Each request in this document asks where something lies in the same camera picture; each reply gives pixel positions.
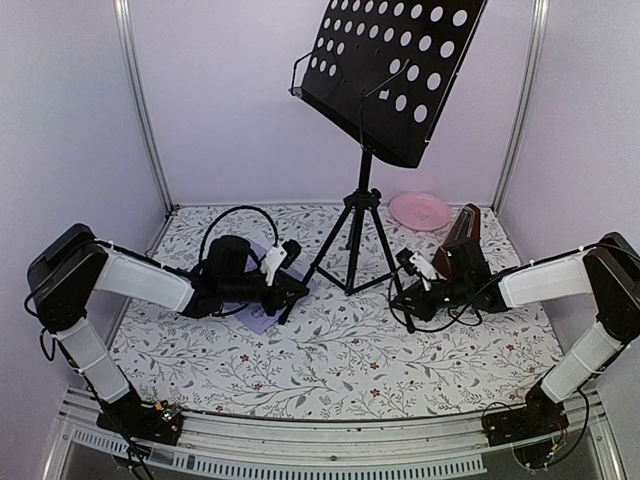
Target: tripod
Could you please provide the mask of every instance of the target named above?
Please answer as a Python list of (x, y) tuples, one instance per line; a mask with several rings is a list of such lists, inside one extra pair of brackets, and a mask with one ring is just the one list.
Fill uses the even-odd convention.
[[(363, 148), (358, 188), (354, 193), (352, 193), (348, 197), (345, 197), (344, 210), (342, 211), (342, 214), (340, 214), (338, 221), (329, 233), (329, 236), (322, 245), (322, 248), (318, 252), (318, 255), (311, 263), (309, 270), (304, 276), (304, 279), (302, 280), (302, 283), (304, 285), (307, 285), (311, 281), (313, 275), (317, 272), (327, 280), (329, 280), (331, 283), (340, 287), (340, 289), (342, 289), (347, 295), (354, 295), (358, 292), (366, 290), (367, 288), (378, 285), (385, 280), (390, 280), (392, 277), (394, 278), (394, 283), (396, 288), (398, 289), (398, 292), (402, 291), (400, 280), (397, 275), (394, 275), (396, 272), (395, 261), (393, 259), (393, 254), (391, 253), (391, 247), (389, 247), (387, 236), (382, 226), (382, 220), (380, 220), (380, 214), (378, 213), (378, 207), (380, 206), (380, 199), (382, 198), (382, 195), (375, 188), (369, 190), (369, 180), (371, 178), (372, 163), (373, 154), (369, 150)], [(356, 270), (358, 268), (358, 256), (360, 255), (360, 239), (362, 237), (364, 217), (367, 211), (369, 211), (371, 217), (373, 218), (373, 223), (376, 227), (378, 237), (380, 238), (380, 243), (382, 244), (382, 250), (384, 252), (385, 259), (387, 260), (387, 265), (389, 266), (389, 272), (356, 287), (355, 281)], [(338, 234), (342, 230), (342, 227), (344, 227), (344, 224), (351, 213), (354, 214), (354, 217), (353, 223), (351, 224), (351, 230), (349, 232), (349, 239), (347, 242), (347, 250), (349, 250), (349, 266), (347, 268), (347, 280), (345, 283), (342, 283), (334, 275), (322, 268), (321, 263), (324, 260), (324, 257), (327, 255), (327, 252), (333, 245), (333, 242), (337, 238)], [(294, 305), (289, 306), (281, 314), (279, 319), (281, 325), (286, 323), (289, 314), (293, 310), (293, 306)], [(405, 319), (407, 321), (407, 330), (409, 331), (409, 333), (415, 332), (415, 326), (413, 325), (411, 317), (405, 314)]]

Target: white wall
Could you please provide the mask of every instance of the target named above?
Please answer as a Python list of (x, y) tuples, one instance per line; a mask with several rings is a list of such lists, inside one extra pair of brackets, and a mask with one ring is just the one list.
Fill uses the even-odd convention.
[[(525, 258), (618, 230), (640, 250), (640, 4), (551, 2), (540, 76), (502, 216)], [(594, 321), (592, 299), (548, 312), (564, 348)], [(640, 342), (598, 381), (629, 478), (640, 475)]]
[[(22, 310), (27, 266), (75, 222), (144, 250), (162, 212), (113, 2), (0, 2), (0, 65), (0, 478), (30, 480), (72, 374)], [(93, 302), (99, 330), (119, 301)]]
[[(337, 201), (355, 189), (359, 146), (287, 92), (293, 62), (311, 48), (327, 3), (131, 2), (145, 92), (176, 201)], [(421, 167), (376, 163), (372, 185), (387, 200), (419, 190), (450, 203), (491, 202), (532, 5), (489, 0)]]

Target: ventilation grille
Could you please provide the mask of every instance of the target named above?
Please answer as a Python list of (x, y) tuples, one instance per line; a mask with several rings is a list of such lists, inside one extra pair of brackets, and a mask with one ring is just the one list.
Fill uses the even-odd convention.
[[(126, 457), (127, 444), (119, 437), (76, 427), (74, 441), (95, 450)], [(384, 467), (270, 467), (216, 460), (204, 455), (163, 451), (147, 463), (220, 480), (445, 480), (486, 473), (482, 456)]]

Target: tripod leg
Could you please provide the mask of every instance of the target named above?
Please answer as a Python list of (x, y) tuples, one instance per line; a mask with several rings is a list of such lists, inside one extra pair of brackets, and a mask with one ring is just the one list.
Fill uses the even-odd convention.
[[(396, 262), (393, 260), (391, 247), (389, 246), (387, 235), (385, 234), (384, 227), (382, 226), (382, 220), (380, 220), (380, 214), (378, 213), (378, 209), (376, 208), (371, 209), (371, 216), (373, 217), (373, 223), (376, 226), (376, 230), (378, 232), (378, 238), (380, 238), (380, 243), (382, 244), (382, 251), (384, 252), (385, 258), (387, 259), (387, 264), (389, 265), (389, 269), (391, 270), (392, 273), (395, 273)], [(394, 275), (394, 283), (396, 285), (396, 289), (398, 293), (402, 292), (402, 284), (400, 283), (400, 278), (398, 278), (398, 275)], [(415, 333), (416, 327), (413, 324), (411, 315), (409, 315), (408, 313), (405, 313), (404, 319), (407, 322), (407, 331), (409, 333)]]
[(360, 255), (360, 237), (362, 237), (362, 227), (364, 224), (365, 208), (356, 206), (356, 214), (353, 217), (351, 225), (351, 249), (349, 250), (349, 269), (347, 270), (347, 281), (345, 283), (347, 289), (345, 293), (351, 295), (353, 287), (356, 283), (356, 269), (358, 268), (358, 256)]
[[(309, 266), (309, 270), (307, 270), (307, 273), (302, 279), (303, 284), (307, 285), (311, 281), (313, 274), (316, 273), (316, 269), (320, 266), (320, 263), (322, 263), (322, 260), (324, 260), (325, 255), (331, 248), (331, 245), (333, 244), (334, 240), (340, 233), (340, 230), (342, 230), (344, 222), (346, 222), (347, 218), (349, 218), (349, 214), (351, 213), (352, 209), (353, 209), (352, 206), (347, 206), (340, 214), (340, 218), (338, 218), (338, 221), (333, 226), (333, 229), (329, 233), (329, 236), (327, 237), (327, 239), (324, 241), (324, 244), (322, 245), (322, 248), (318, 252), (318, 255), (313, 260), (313, 262), (311, 262), (311, 265)], [(285, 309), (284, 312), (280, 314), (280, 317), (278, 317), (278, 323), (280, 325), (284, 325), (285, 323), (287, 323), (289, 315), (293, 311), (293, 307), (295, 307), (295, 305), (296, 305), (295, 303), (292, 303)]]

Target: purple paper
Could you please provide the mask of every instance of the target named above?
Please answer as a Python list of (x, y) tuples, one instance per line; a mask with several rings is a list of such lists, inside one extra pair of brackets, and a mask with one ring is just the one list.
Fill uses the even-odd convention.
[[(251, 248), (253, 248), (258, 257), (262, 257), (265, 253), (267, 253), (267, 250), (262, 245), (253, 241), (251, 241)], [(253, 262), (253, 260), (250, 259), (248, 262), (248, 268), (251, 270), (253, 268), (257, 268), (257, 265)], [(287, 269), (287, 273), (296, 280), (302, 280), (304, 278), (304, 274), (300, 273), (294, 267)], [(316, 283), (311, 280), (308, 287), (311, 290), (316, 287)], [(262, 305), (254, 304), (249, 305), (247, 308), (236, 314), (235, 318), (237, 318), (253, 332), (257, 333), (258, 335), (262, 335), (267, 330), (267, 328), (278, 321), (278, 317), (283, 310), (279, 310), (273, 317), (269, 317), (263, 310)]]

